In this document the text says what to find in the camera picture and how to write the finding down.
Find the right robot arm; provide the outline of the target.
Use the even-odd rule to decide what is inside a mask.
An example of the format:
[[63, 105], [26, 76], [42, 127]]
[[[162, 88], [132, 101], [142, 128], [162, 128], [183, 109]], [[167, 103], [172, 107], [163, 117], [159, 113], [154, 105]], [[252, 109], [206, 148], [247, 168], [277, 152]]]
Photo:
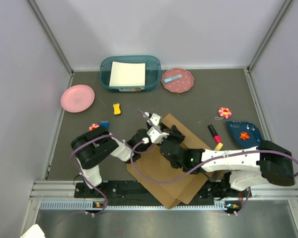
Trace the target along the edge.
[[181, 146], [184, 138], [173, 126], [159, 146], [161, 155], [172, 168], [181, 169], [185, 173], [197, 175], [228, 172], [222, 183], [222, 191], [227, 196], [234, 196], [254, 185], [295, 184], [291, 152], [269, 140], [242, 150], [216, 151], [184, 148]]

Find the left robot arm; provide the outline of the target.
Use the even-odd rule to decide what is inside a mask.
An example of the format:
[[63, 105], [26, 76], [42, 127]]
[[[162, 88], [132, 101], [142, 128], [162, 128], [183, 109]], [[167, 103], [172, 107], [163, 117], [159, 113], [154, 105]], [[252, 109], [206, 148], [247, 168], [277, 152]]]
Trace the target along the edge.
[[71, 158], [86, 183], [86, 192], [94, 197], [102, 193], [99, 164], [108, 156], [125, 163], [129, 163], [132, 158], [135, 162], [152, 144], [162, 143], [168, 135], [165, 127], [154, 125], [148, 126], [148, 129], [139, 129], [130, 140], [125, 141], [113, 137], [105, 126], [100, 125], [75, 138], [71, 142]]

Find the brown cardboard box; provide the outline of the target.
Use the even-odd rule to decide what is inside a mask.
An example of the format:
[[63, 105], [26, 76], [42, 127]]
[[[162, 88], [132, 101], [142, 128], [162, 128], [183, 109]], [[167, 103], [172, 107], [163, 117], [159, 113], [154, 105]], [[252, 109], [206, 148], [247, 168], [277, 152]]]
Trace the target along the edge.
[[216, 171], [198, 175], [190, 174], [171, 184], [153, 183], [142, 176], [164, 182], [175, 180], [185, 174], [181, 169], [172, 168], [156, 145], [151, 151], [142, 154], [133, 164], [127, 164], [127, 171], [167, 209], [181, 202], [189, 204], [208, 180], [215, 181], [224, 175], [224, 171]]

